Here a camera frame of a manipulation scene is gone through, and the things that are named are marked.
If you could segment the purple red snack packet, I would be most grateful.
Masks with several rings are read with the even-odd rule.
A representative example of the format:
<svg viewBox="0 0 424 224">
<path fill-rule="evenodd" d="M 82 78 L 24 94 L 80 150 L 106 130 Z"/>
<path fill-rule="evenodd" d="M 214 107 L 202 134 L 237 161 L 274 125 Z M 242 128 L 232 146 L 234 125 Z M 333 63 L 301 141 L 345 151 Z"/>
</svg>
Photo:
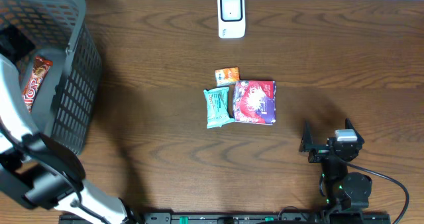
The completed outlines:
<svg viewBox="0 0 424 224">
<path fill-rule="evenodd" d="M 236 122 L 273 125 L 276 122 L 275 81 L 241 80 L 235 84 L 233 115 Z"/>
</svg>

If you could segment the teal snack packet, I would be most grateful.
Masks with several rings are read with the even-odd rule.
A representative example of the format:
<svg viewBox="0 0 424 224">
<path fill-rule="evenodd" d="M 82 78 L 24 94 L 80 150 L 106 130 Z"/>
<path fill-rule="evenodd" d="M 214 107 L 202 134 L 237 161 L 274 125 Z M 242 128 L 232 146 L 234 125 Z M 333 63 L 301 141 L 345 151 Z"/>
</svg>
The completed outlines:
<svg viewBox="0 0 424 224">
<path fill-rule="evenodd" d="M 230 117 L 228 109 L 229 87 L 216 87 L 214 89 L 204 89 L 203 94 L 207 103 L 207 128 L 217 128 L 233 123 L 234 118 Z"/>
</svg>

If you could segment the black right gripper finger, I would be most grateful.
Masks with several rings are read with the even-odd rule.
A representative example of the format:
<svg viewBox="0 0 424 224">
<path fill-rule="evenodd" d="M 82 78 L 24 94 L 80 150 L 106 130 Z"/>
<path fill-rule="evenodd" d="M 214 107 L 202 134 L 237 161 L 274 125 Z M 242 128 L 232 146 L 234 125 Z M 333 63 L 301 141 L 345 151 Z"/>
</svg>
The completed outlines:
<svg viewBox="0 0 424 224">
<path fill-rule="evenodd" d="M 344 122 L 344 129 L 347 131 L 347 133 L 350 136 L 350 139 L 353 140 L 353 137 L 355 137 L 355 140 L 360 140 L 361 136 L 358 133 L 358 131 L 354 128 L 352 122 L 350 121 L 349 118 L 345 119 Z"/>
<path fill-rule="evenodd" d="M 304 122 L 303 134 L 299 146 L 300 152 L 309 152 L 313 148 L 311 129 L 307 121 Z"/>
</svg>

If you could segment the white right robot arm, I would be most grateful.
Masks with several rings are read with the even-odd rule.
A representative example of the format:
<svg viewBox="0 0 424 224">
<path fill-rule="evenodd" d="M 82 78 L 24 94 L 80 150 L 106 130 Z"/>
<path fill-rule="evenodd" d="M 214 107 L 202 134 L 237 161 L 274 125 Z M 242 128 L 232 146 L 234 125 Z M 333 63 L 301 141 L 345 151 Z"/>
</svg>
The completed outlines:
<svg viewBox="0 0 424 224">
<path fill-rule="evenodd" d="M 325 144 L 315 144 L 309 123 L 304 124 L 299 147 L 308 153 L 308 162 L 320 163 L 322 174 L 319 190 L 327 198 L 327 205 L 308 220 L 317 223 L 364 224 L 362 212 L 369 206 L 372 179 L 359 172 L 349 172 L 348 165 L 354 160 L 364 139 L 352 123 L 346 119 L 345 128 L 335 131 L 334 137 Z"/>
</svg>

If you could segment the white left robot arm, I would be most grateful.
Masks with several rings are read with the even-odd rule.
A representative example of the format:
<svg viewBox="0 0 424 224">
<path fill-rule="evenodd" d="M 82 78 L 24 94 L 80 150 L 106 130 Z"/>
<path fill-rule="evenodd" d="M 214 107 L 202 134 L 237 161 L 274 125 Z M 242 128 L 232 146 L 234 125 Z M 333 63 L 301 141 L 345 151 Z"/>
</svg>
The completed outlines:
<svg viewBox="0 0 424 224">
<path fill-rule="evenodd" d="M 15 66 L 33 49 L 13 25 L 1 30 L 1 191 L 26 209 L 56 209 L 90 223 L 144 223 L 121 199 L 86 180 L 72 151 L 38 130 Z"/>
</svg>

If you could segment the orange Top chocolate bar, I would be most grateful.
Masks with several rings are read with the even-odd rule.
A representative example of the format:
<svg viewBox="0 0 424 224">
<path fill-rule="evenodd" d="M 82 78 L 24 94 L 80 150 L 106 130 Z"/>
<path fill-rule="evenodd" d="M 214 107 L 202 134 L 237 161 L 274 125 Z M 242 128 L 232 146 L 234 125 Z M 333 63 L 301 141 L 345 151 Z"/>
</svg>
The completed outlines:
<svg viewBox="0 0 424 224">
<path fill-rule="evenodd" d="M 23 101 L 29 113 L 32 112 L 32 106 L 34 105 L 38 90 L 52 66 L 53 61 L 39 55 L 35 56 L 30 78 L 22 92 Z"/>
</svg>

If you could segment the small orange snack packet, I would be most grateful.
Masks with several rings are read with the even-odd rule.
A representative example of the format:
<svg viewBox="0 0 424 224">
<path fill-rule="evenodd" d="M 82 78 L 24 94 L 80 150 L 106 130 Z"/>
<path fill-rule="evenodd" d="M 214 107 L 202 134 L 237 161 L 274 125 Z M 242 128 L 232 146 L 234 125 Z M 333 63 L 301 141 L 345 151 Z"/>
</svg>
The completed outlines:
<svg viewBox="0 0 424 224">
<path fill-rule="evenodd" d="M 240 80 L 239 69 L 234 67 L 215 70 L 215 80 L 218 87 L 235 84 Z"/>
</svg>

